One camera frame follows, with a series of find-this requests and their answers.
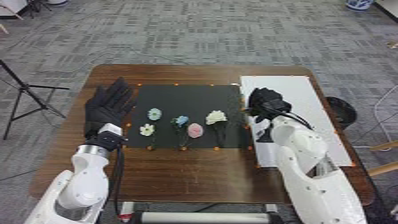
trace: black glove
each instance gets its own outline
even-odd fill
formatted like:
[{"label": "black glove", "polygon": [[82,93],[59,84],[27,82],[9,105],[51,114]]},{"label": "black glove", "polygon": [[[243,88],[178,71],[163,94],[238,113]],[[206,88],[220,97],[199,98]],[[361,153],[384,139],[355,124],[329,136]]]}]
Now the black glove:
[{"label": "black glove", "polygon": [[131,94],[133,90],[123,78],[115,80],[107,90],[98,86],[94,97],[85,103],[85,138],[98,135],[107,123],[121,127],[123,118],[135,106]]},{"label": "black glove", "polygon": [[272,120],[281,113],[290,113],[291,105],[282,101],[282,95],[270,89],[254,89],[249,96],[249,114],[258,116],[256,123]]}]

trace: pink object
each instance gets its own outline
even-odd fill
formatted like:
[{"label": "pink object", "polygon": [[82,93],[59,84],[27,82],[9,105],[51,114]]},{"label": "pink object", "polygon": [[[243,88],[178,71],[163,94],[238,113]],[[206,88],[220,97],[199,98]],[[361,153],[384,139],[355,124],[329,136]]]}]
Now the pink object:
[{"label": "pink object", "polygon": [[188,126],[188,136],[190,138],[199,138],[203,136],[203,126],[197,123]]}]

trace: flower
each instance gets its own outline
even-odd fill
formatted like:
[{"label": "flower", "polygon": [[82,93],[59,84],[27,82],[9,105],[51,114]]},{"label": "flower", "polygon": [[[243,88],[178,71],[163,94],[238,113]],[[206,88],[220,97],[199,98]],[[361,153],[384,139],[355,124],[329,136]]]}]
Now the flower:
[{"label": "flower", "polygon": [[227,121],[226,113],[220,110],[213,110],[206,117],[206,125],[215,124],[219,121]]},{"label": "flower", "polygon": [[181,128],[185,123],[188,122],[190,118],[187,116],[179,116],[178,119],[176,119],[176,124],[178,124],[178,127]]},{"label": "flower", "polygon": [[197,123],[194,123],[194,124],[190,124],[190,126],[188,126],[188,136],[190,136],[190,138],[199,138],[201,136],[203,136],[203,126],[197,124]]},{"label": "flower", "polygon": [[153,132],[155,132],[155,126],[146,124],[142,127],[140,127],[140,134],[144,136],[151,136],[153,135]]},{"label": "flower", "polygon": [[151,121],[156,121],[162,117],[162,110],[158,108],[153,108],[149,111],[147,111],[147,118]]}]

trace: gray carpet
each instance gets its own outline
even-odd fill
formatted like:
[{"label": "gray carpet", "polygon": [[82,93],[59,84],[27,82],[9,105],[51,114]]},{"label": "gray carpet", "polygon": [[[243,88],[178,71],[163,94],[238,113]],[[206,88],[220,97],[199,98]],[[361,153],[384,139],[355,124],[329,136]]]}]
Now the gray carpet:
[{"label": "gray carpet", "polygon": [[[355,140],[377,124],[373,105],[398,84],[398,25],[378,9],[357,13],[343,0],[85,0],[43,9],[25,21],[2,21],[0,57],[23,80],[59,85],[53,105],[67,113],[92,67],[128,64],[302,65],[316,75],[325,95],[343,98],[359,111],[346,129]],[[11,81],[4,72],[0,77]],[[0,130],[11,114],[16,90],[0,82]],[[398,111],[398,92],[380,105],[380,117]],[[21,111],[34,108],[23,98]],[[9,140],[0,140],[0,178],[35,169],[62,119],[44,113],[14,123]],[[386,122],[398,139],[398,117]],[[384,143],[380,128],[355,145]],[[398,151],[357,150],[366,167],[396,160]],[[37,200],[28,196],[34,173],[0,182],[0,223],[21,223]],[[375,183],[396,201],[396,172]],[[142,204],[149,210],[195,210],[201,205]],[[261,211],[263,206],[226,205],[211,211]]]}]

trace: white flower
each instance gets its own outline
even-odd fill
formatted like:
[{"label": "white flower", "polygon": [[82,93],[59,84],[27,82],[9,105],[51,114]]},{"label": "white flower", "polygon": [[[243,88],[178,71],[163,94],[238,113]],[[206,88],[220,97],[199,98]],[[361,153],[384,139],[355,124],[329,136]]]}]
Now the white flower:
[{"label": "white flower", "polygon": [[146,124],[142,127],[140,127],[140,134],[144,136],[151,136],[153,135],[153,132],[155,132],[155,126]]},{"label": "white flower", "polygon": [[220,110],[213,110],[206,117],[206,125],[211,125],[219,121],[227,121],[226,113]]},{"label": "white flower", "polygon": [[156,121],[162,117],[162,111],[158,108],[153,108],[149,111],[147,111],[147,118],[149,120]]}]

